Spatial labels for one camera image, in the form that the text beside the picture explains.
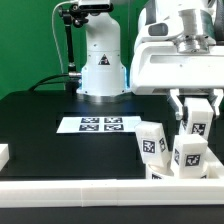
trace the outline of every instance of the block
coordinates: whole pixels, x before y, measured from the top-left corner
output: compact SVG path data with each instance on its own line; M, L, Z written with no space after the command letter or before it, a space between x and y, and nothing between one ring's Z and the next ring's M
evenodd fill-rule
M0 144L0 171L9 160L8 144Z
M188 108L188 119L180 122L179 135L199 134L207 140L214 114L208 100L185 98L184 106Z
M203 171L202 171L202 174L201 174L201 179L209 179L209 165L208 165L208 162L207 161L204 161L204 165L203 165Z
M208 142L198 134L176 135L171 170L176 178L201 178Z
M139 150L144 164L166 167L170 160L161 123L142 121L135 127Z
M164 172L164 169L159 169L155 166L146 165L146 179L174 179L174 173L170 169L170 162L166 167L166 172Z

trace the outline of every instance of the green background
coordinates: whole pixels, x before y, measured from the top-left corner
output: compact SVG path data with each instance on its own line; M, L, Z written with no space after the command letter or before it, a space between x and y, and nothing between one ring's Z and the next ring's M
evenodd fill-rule
M51 28L51 15L60 0L1 0L0 13L0 99L13 91L27 90L37 81L61 73ZM121 26L122 63L130 68L137 35L137 19L147 0L132 1L131 7L115 6L111 16ZM67 71L64 25L56 16L56 34ZM86 61L85 29L73 29L75 62ZM63 89L62 84L40 89Z

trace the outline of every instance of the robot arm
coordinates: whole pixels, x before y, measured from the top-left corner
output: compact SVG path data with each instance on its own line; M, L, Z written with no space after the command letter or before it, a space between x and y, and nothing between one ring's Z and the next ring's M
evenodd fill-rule
M218 117L224 89L220 75L224 48L216 45L217 34L224 29L223 16L217 14L222 10L223 1L149 1L139 17L132 91L137 95L167 94L177 120L184 116L179 95L209 95Z
M67 34L68 70L74 76L78 73L74 64L71 25L76 28L85 25L87 62L82 68L81 85L76 91L81 99L113 101L130 92L126 68L120 59L120 26L108 14L112 10L110 0L79 0L68 10L60 10Z

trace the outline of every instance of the white border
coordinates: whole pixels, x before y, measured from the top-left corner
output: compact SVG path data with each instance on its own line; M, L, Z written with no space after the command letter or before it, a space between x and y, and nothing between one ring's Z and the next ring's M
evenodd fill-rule
M0 207L224 204L224 167L208 148L217 179L2 181Z

